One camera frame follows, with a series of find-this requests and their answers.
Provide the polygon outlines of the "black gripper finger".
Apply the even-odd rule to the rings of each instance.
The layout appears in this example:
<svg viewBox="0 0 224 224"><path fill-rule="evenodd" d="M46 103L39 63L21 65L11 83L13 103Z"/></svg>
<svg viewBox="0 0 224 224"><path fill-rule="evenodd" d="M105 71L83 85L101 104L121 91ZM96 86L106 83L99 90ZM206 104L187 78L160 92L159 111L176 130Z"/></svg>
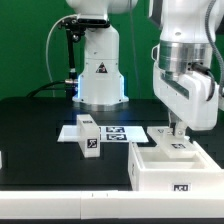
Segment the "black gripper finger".
<svg viewBox="0 0 224 224"><path fill-rule="evenodd" d="M183 138L185 136L187 125L175 114L170 115L169 126L172 129L172 133L175 137Z"/></svg>

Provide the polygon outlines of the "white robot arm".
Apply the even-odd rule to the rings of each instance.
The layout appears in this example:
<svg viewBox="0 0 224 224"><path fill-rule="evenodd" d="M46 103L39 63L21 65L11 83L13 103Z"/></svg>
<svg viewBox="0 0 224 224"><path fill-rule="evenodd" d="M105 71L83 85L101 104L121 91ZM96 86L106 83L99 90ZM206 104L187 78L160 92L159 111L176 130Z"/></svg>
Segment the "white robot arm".
<svg viewBox="0 0 224 224"><path fill-rule="evenodd" d="M66 0L74 10L72 23L84 38L84 67L73 101L90 110L113 109L129 101L119 71L124 40L110 16L128 12L133 45L125 59L146 67L151 58L149 85L137 79L138 95L147 89L165 104L176 132L215 127L224 76L214 80L212 58L220 53L216 31L224 19L224 0Z"/></svg>

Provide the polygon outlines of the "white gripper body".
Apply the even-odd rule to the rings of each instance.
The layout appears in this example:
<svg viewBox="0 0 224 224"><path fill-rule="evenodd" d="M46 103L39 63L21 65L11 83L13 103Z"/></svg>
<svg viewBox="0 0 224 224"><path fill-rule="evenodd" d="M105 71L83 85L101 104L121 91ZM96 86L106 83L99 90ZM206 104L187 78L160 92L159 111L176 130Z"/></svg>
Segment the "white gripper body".
<svg viewBox="0 0 224 224"><path fill-rule="evenodd" d="M157 64L153 68L155 95L194 131L211 130L217 123L218 85L211 93L211 79L197 72L182 74L178 81L166 79L167 73Z"/></svg>

